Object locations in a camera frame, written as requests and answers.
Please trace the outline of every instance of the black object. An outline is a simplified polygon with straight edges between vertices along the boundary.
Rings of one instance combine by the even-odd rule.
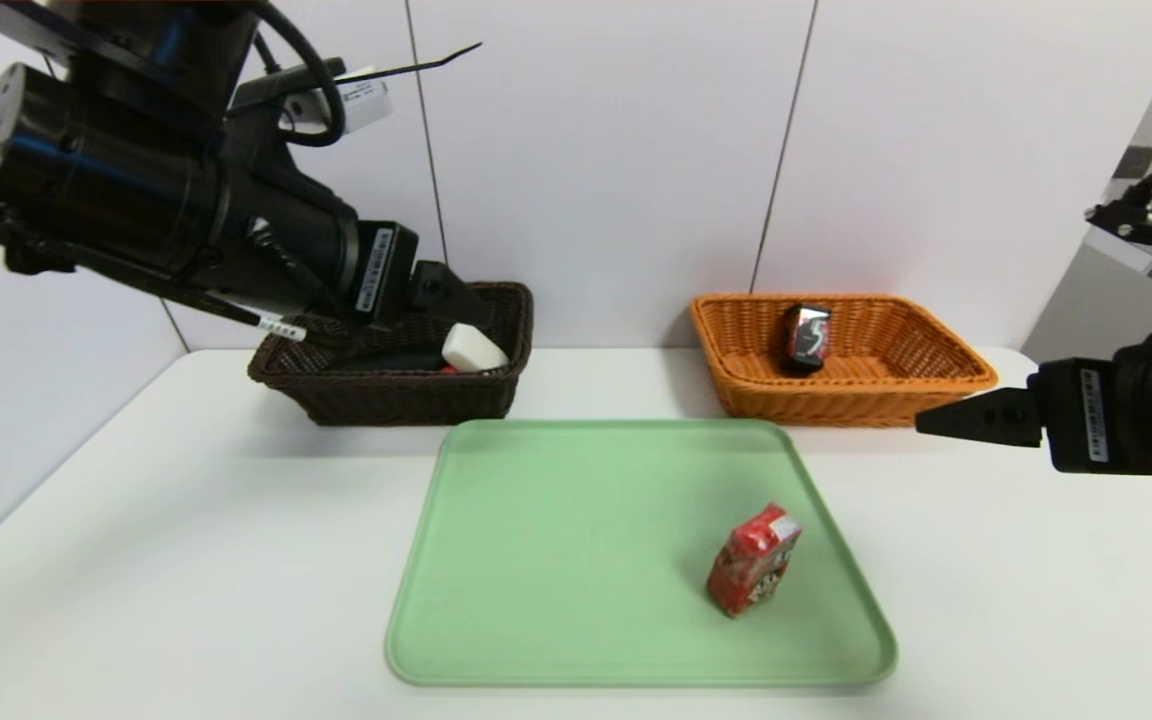
[[[440,373],[447,366],[444,348],[412,347],[378,355],[342,355],[326,367],[333,373],[359,373],[370,370],[422,370]]]
[[[1002,388],[919,414],[920,433],[1038,447],[1064,473],[1152,475],[1152,334],[1114,359],[1043,363]]]
[[[247,373],[296,401],[320,425],[454,425],[477,418],[503,418],[531,355],[531,291],[518,283],[470,283],[488,305],[483,332],[509,364],[485,373],[378,369],[397,356],[442,348],[452,323],[416,314],[393,332],[351,333],[335,320],[294,319],[329,343],[265,338]]]
[[[824,367],[829,354],[829,318],[827,306],[799,303],[785,311],[786,373],[808,376]]]
[[[276,69],[265,47],[274,71],[236,90],[260,20],[304,65]],[[0,32],[69,68],[65,82],[23,65],[0,78],[0,245],[13,272],[82,265],[247,324],[262,317],[243,306],[351,328],[414,311],[483,320],[442,265],[417,266],[411,287],[415,233],[359,220],[296,168],[288,143],[342,132],[344,65],[320,59],[268,0],[0,3]],[[328,129],[286,131],[283,98],[308,88],[323,91]],[[439,291],[422,290],[432,276]]]

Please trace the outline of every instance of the orange wicker basket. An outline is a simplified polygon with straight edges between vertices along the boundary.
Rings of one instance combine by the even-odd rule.
[[[796,302],[833,311],[818,373],[781,372],[782,314]],[[932,313],[887,295],[703,295],[691,318],[723,409],[783,425],[900,427],[992,387],[998,374]]]

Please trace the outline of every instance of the white sponge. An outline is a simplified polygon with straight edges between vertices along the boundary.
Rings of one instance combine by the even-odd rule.
[[[473,325],[452,325],[444,341],[444,361],[462,373],[480,373],[509,364],[505,351]]]

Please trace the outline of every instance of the packaging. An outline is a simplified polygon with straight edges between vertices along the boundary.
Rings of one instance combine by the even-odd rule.
[[[776,503],[732,530],[708,571],[708,593],[732,617],[776,592],[803,525]]]
[[[827,306],[801,302],[785,311],[785,372],[809,376],[824,367],[829,355],[829,318]]]

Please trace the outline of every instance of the barcode sticker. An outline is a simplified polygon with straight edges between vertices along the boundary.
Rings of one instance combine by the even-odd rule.
[[[362,274],[362,287],[358,288],[358,302],[355,304],[361,313],[371,313],[372,306],[376,305],[376,294],[380,291],[380,278],[385,273],[385,260],[389,259],[389,245],[393,245],[393,228],[380,228],[376,232],[367,268]]]
[[[1105,397],[1101,396],[1101,374],[1096,370],[1079,370],[1083,384],[1083,419],[1087,422],[1087,456],[1093,462],[1111,461],[1111,447],[1105,429]]]

